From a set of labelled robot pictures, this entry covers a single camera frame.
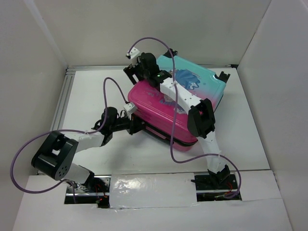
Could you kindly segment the pink hard-shell suitcase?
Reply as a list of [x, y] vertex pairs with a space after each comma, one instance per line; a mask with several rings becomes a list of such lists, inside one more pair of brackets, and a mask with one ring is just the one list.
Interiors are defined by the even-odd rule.
[[[161, 70], [175, 72], [175, 79], [191, 94], [209, 99], [215, 112], [230, 75], [216, 74], [207, 68], [178, 56], [177, 51], [167, 51], [156, 58]], [[146, 80], [138, 81], [128, 93], [128, 100], [137, 110], [134, 115], [146, 124], [146, 131], [166, 143], [173, 141], [174, 148], [187, 151], [198, 142], [187, 128], [188, 115], [175, 101], [150, 86]]]

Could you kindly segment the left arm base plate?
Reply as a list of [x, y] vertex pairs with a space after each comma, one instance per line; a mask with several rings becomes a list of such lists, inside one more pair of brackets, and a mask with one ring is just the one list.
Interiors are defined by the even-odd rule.
[[66, 194], [72, 196], [73, 190], [75, 195], [99, 195], [107, 196], [110, 192], [110, 180], [111, 176], [95, 176], [93, 181], [89, 184], [73, 183], [74, 188], [68, 184], [66, 188]]

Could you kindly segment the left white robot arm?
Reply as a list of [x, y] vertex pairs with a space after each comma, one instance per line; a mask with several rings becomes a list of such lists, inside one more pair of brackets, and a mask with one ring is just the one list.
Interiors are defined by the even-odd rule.
[[73, 163], [75, 154], [106, 145], [114, 132], [126, 130], [133, 135], [143, 129], [145, 122], [141, 118], [127, 112], [119, 117], [116, 108], [107, 107], [90, 132], [51, 132], [32, 158], [31, 165], [54, 180], [69, 180], [82, 191], [90, 192], [100, 183], [91, 170]]

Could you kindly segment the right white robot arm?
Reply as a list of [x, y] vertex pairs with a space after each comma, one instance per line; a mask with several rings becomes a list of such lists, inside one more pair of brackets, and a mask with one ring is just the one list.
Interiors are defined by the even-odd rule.
[[136, 75], [137, 79], [146, 80], [150, 86], [174, 100], [175, 107], [180, 106], [188, 115], [187, 128], [198, 139], [204, 151], [210, 183], [216, 189], [222, 188], [227, 182], [230, 170], [221, 162], [223, 156], [216, 140], [211, 101], [203, 100], [181, 86], [175, 79], [175, 72], [161, 70], [153, 54], [134, 50], [128, 52], [126, 57], [131, 61], [124, 69], [129, 78]]

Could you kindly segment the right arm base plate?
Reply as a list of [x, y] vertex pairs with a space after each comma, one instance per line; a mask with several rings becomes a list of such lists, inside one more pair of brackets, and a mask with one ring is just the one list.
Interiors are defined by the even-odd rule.
[[238, 189], [238, 184], [234, 174], [228, 176], [219, 186], [215, 186], [210, 181], [209, 175], [195, 175], [191, 180], [195, 184], [197, 192], [206, 193], [225, 193], [225, 192], [235, 192]]

